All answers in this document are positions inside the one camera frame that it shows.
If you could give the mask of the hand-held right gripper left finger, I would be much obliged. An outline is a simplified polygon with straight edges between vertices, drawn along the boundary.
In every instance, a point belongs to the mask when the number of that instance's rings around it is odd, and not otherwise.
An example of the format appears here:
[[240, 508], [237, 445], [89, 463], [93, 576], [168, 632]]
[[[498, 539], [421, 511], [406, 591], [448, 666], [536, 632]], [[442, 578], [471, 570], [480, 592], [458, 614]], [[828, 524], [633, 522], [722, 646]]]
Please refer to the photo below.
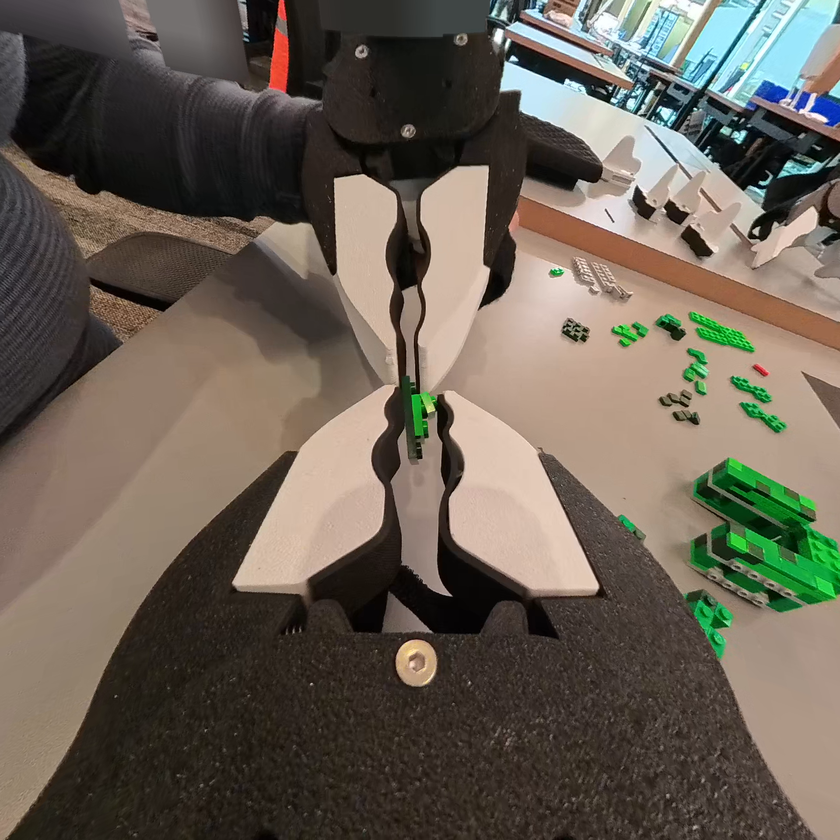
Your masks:
[[384, 385], [294, 454], [233, 579], [238, 592], [373, 599], [393, 581], [402, 535], [392, 481], [403, 402]]

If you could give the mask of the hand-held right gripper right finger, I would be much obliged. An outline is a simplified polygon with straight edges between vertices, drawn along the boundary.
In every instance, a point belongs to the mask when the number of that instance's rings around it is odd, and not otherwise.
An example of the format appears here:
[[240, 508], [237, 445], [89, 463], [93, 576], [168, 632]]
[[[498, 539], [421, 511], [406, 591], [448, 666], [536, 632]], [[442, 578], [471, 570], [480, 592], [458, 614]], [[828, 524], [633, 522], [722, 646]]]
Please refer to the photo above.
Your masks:
[[541, 453], [455, 391], [437, 399], [437, 569], [458, 599], [594, 596], [600, 585]]

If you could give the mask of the small green brick assembly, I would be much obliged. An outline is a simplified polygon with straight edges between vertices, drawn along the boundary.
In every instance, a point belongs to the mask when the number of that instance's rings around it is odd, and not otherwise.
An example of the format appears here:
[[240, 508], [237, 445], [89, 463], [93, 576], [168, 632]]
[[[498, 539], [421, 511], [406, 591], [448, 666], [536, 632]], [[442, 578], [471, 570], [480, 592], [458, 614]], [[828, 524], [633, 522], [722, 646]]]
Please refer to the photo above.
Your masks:
[[424, 444], [429, 437], [429, 420], [438, 409], [438, 398], [430, 392], [421, 392], [411, 376], [401, 379], [400, 394], [404, 414], [406, 453], [412, 464], [424, 457]]

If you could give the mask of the person's left forearm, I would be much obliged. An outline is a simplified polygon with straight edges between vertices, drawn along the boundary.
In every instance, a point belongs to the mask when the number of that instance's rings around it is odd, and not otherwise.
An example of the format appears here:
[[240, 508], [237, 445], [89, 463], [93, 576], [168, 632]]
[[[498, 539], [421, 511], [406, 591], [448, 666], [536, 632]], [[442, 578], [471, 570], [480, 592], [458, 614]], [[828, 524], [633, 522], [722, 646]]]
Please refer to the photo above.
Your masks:
[[24, 94], [10, 134], [39, 168], [173, 214], [308, 221], [301, 170], [315, 101], [171, 70], [137, 35], [128, 59], [18, 43]]

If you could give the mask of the grey desk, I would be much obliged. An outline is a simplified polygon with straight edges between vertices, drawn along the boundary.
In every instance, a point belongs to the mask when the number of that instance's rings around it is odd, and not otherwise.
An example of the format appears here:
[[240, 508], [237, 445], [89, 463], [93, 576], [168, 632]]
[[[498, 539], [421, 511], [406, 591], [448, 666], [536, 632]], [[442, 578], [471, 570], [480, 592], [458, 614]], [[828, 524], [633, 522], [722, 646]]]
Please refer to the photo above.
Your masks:
[[[602, 257], [633, 291], [587, 292], [552, 266], [593, 255], [524, 230], [509, 292], [482, 309], [445, 390], [554, 455], [646, 546], [680, 590], [702, 584], [688, 541], [717, 523], [690, 482], [732, 456], [817, 505], [838, 539], [838, 427], [805, 374], [838, 385], [838, 352]], [[274, 226], [47, 407], [2, 448], [2, 838], [64, 758], [130, 619], [168, 565], [284, 452], [377, 386], [304, 227]], [[700, 312], [752, 353], [699, 339]], [[688, 333], [656, 329], [664, 313]], [[585, 343], [564, 320], [591, 330]], [[650, 332], [629, 348], [611, 328]], [[708, 393], [677, 422], [658, 398]], [[752, 366], [761, 364], [770, 376]], [[775, 434], [730, 383], [771, 395]]]

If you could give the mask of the orange traffic cone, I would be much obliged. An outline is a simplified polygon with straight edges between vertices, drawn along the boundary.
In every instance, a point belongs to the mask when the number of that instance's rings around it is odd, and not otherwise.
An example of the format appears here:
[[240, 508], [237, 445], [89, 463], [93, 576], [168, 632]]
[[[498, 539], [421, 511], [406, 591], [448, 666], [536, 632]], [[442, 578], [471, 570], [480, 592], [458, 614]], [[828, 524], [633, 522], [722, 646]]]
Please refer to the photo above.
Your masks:
[[289, 73], [290, 42], [288, 35], [287, 7], [285, 1], [278, 1], [269, 67], [269, 88], [288, 92]]

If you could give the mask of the light grey brick cluster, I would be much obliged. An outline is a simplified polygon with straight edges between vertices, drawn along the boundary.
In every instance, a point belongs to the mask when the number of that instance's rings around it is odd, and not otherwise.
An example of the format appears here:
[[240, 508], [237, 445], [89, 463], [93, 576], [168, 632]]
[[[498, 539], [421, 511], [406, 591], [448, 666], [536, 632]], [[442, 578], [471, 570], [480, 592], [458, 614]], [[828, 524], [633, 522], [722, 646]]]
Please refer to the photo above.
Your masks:
[[634, 294], [617, 282], [605, 264], [574, 257], [571, 265], [574, 278], [593, 295], [607, 295], [619, 301], [628, 301]]

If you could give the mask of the black textured housing part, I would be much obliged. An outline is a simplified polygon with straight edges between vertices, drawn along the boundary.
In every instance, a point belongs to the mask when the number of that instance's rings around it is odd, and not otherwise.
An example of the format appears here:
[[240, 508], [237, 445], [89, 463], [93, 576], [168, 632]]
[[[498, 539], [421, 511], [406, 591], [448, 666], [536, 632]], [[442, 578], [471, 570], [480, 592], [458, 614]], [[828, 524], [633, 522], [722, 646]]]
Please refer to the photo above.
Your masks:
[[598, 183], [603, 163], [591, 147], [574, 134], [524, 112], [520, 124], [526, 137], [526, 176], [564, 190], [578, 182]]

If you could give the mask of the background table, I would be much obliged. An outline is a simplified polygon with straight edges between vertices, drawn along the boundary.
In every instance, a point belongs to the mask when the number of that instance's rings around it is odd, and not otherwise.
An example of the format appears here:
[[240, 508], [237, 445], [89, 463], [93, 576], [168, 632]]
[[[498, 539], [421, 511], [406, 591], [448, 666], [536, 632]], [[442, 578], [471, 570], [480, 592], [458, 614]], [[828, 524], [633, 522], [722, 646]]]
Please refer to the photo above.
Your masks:
[[583, 83], [592, 84], [594, 80], [598, 80], [604, 85], [625, 91], [634, 87], [635, 81], [628, 77], [611, 57], [592, 52], [542, 29], [517, 22], [505, 29], [505, 37], [520, 49], [552, 60], [563, 71], [572, 70], [583, 76]]

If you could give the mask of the spare grey wedge plate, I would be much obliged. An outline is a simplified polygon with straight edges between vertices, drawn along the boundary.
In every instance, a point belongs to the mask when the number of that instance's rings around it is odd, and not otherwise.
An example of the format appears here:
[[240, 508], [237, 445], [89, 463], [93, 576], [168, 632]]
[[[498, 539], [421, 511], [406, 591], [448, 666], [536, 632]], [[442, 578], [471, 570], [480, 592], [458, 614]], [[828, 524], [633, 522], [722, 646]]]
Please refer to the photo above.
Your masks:
[[740, 202], [732, 203], [720, 211], [711, 210], [694, 217], [683, 228], [680, 236], [699, 259], [707, 259], [718, 252], [721, 236], [730, 228], [741, 211]]
[[679, 165], [673, 164], [656, 183], [648, 189], [636, 184], [633, 189], [631, 204], [638, 216], [645, 220], [651, 220], [670, 197], [670, 187], [679, 172]]
[[626, 135], [607, 154], [602, 162], [601, 182], [627, 189], [634, 185], [642, 168], [642, 161], [635, 155], [635, 137]]
[[676, 194], [668, 198], [664, 210], [669, 221], [682, 226], [696, 215], [700, 205], [700, 191], [706, 176], [705, 171], [696, 173]]

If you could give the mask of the grey chair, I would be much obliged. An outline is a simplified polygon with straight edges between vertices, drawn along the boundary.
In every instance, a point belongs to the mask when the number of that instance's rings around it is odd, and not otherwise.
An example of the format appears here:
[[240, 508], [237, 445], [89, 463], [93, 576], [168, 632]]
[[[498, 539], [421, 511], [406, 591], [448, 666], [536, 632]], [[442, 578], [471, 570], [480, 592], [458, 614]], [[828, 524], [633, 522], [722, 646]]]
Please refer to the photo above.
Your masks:
[[190, 238], [140, 233], [123, 237], [90, 256], [86, 271], [95, 288], [162, 312], [230, 257], [220, 248]]

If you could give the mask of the green plate brick piece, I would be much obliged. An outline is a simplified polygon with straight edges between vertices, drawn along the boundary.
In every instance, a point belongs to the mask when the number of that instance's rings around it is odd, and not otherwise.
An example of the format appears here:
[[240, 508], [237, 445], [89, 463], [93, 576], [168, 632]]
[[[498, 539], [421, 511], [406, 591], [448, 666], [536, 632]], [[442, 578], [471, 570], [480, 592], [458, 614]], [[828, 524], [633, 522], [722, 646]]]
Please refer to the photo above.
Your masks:
[[706, 590], [690, 591], [683, 597], [715, 656], [722, 659], [728, 642], [721, 630], [731, 627], [733, 614]]

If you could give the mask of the large green brick assembly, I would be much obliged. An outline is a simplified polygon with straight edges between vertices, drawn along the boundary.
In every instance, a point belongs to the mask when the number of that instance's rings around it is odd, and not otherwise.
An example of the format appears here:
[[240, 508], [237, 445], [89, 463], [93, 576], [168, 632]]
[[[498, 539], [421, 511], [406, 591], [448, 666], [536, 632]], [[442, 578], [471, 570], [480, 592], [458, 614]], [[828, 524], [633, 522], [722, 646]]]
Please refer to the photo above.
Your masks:
[[692, 498], [721, 524], [691, 540], [690, 568], [775, 613], [838, 599], [838, 543], [816, 529], [811, 498], [735, 458], [699, 476]]

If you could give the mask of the person's torso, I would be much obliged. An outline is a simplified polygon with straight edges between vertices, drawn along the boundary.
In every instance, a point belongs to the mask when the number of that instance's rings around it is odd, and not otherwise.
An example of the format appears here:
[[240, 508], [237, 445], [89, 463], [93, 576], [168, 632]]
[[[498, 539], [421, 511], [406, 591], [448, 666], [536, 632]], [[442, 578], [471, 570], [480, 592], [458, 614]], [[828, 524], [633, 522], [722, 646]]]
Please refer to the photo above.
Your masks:
[[2, 158], [2, 443], [120, 346], [90, 304], [87, 267], [64, 219]]

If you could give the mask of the idle gripper device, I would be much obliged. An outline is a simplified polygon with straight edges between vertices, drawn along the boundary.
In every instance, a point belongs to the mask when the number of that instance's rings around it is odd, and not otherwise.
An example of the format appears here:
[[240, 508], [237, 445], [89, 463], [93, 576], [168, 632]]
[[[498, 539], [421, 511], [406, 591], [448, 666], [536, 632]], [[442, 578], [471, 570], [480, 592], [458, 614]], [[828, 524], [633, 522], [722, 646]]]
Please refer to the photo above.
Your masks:
[[751, 268], [757, 269], [775, 259], [786, 249], [805, 245], [818, 230], [829, 232], [830, 243], [823, 241], [816, 253], [821, 267], [815, 277], [839, 278], [839, 181], [834, 179], [794, 203], [786, 203], [763, 213], [752, 223], [749, 237], [758, 243], [751, 248]]

